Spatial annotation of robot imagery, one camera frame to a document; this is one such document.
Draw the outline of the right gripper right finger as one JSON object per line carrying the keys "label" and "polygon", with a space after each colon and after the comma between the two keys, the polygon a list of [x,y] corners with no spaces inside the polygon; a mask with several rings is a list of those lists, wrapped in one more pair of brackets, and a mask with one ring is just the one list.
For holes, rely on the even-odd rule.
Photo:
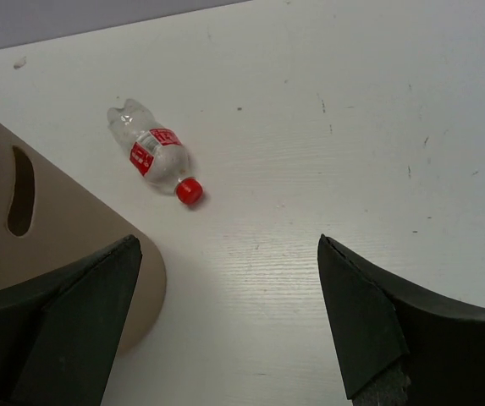
{"label": "right gripper right finger", "polygon": [[327,236],[317,262],[354,405],[485,405],[485,308],[398,277]]}

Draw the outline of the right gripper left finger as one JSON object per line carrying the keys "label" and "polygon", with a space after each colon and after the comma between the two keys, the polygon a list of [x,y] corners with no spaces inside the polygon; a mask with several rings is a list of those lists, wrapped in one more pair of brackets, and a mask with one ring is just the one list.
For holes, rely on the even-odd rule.
{"label": "right gripper left finger", "polygon": [[0,290],[0,405],[98,405],[141,267],[128,235]]}

